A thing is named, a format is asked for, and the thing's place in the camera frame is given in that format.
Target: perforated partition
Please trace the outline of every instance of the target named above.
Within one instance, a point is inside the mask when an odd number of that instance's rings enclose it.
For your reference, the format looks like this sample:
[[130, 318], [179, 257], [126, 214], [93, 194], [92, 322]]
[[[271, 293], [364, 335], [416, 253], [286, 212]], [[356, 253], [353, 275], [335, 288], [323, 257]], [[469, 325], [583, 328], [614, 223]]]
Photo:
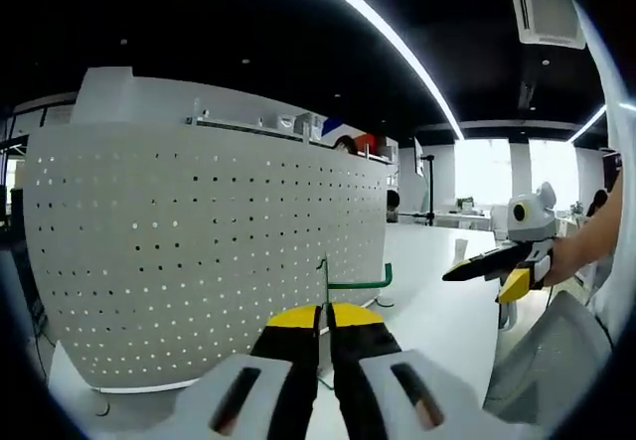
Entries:
[[386, 173], [222, 128], [45, 126], [25, 222], [51, 324], [92, 386], [197, 378], [272, 314], [321, 303], [325, 254], [332, 281], [382, 279]]

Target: ceiling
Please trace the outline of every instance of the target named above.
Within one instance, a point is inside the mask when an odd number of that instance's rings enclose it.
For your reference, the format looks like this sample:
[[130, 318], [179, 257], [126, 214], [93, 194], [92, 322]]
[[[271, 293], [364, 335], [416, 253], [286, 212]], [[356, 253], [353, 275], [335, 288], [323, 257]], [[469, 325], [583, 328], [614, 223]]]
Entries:
[[[453, 140], [412, 69], [342, 0], [0, 1], [15, 10], [2, 22], [12, 35], [0, 55], [5, 113], [78, 90], [86, 68], [132, 66], [136, 75], [288, 102], [401, 143]], [[467, 137], [566, 139], [571, 129], [541, 121], [582, 125], [603, 103], [589, 51], [522, 45], [512, 0], [366, 1], [427, 68], [457, 120], [495, 121], [463, 129]], [[520, 104], [529, 87], [532, 100]], [[606, 145], [604, 118], [578, 143]]]

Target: hole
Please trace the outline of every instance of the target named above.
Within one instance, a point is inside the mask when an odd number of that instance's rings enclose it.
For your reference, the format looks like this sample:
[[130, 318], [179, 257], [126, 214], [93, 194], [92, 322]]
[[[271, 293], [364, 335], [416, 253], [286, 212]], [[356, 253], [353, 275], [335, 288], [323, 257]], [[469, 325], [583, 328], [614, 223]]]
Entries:
[[441, 425], [444, 422], [444, 414], [412, 367], [408, 364], [398, 364], [392, 366], [391, 370], [415, 408], [422, 428], [428, 431]]

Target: human hand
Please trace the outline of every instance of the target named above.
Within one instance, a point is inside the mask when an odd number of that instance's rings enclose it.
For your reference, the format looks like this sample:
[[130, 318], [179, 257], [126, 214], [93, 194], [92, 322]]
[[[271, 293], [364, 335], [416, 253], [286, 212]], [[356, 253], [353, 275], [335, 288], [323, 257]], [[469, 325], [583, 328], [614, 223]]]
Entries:
[[571, 278], [583, 264], [574, 238], [555, 238], [552, 267], [546, 275], [544, 286], [554, 286]]

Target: ceiling air conditioner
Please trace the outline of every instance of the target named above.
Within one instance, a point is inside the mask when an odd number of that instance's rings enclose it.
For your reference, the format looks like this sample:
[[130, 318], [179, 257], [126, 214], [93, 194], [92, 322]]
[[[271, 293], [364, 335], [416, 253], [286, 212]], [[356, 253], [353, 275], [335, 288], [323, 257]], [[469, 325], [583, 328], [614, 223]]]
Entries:
[[522, 43], [585, 48], [572, 0], [513, 0], [513, 4]]

